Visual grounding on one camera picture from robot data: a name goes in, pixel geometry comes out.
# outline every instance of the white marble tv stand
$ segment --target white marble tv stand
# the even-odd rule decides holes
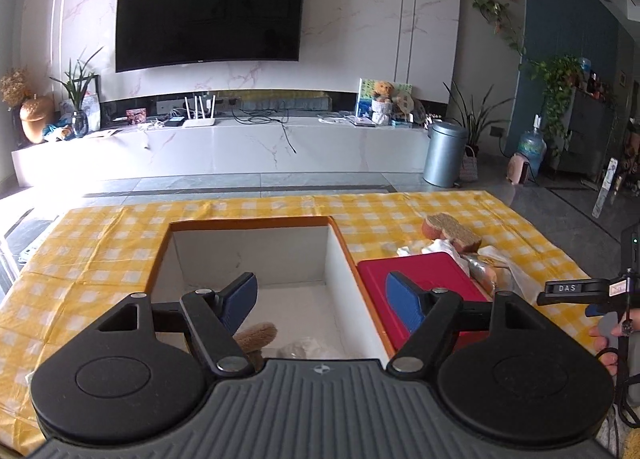
[[[108,138],[43,143],[12,153],[21,186],[57,182],[60,172],[92,180],[268,172],[421,172],[429,146],[422,129],[365,128],[290,118],[293,153],[278,123],[210,127],[126,127]]]

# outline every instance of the television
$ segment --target television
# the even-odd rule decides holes
[[[292,60],[302,0],[118,0],[116,72],[229,60]]]

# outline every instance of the trash can lid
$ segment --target trash can lid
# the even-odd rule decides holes
[[[453,136],[454,138],[466,138],[467,132],[462,125],[452,124],[449,122],[433,122],[431,128],[440,134]]]

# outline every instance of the yellow fabric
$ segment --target yellow fabric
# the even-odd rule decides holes
[[[0,309],[0,441],[21,453],[43,437],[26,375],[96,317],[143,291],[171,222],[333,216],[356,262],[425,240],[427,214],[446,212],[540,283],[585,274],[529,222],[486,192],[233,198],[70,211],[32,257]],[[584,307],[541,309],[587,345]]]

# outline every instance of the tiled floor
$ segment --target tiled floor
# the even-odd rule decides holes
[[[592,277],[614,277],[620,267],[620,230],[640,218],[640,199],[619,195],[599,219],[591,217],[597,193],[575,178],[540,177],[536,185],[506,181],[506,160],[479,160],[479,181],[468,190],[487,190],[528,219]],[[442,190],[420,174],[316,173],[173,176],[86,182],[75,189],[26,189],[0,200],[0,229],[14,255],[57,216],[82,206],[119,206],[156,201],[282,195],[388,194]],[[21,216],[33,208],[26,217]]]

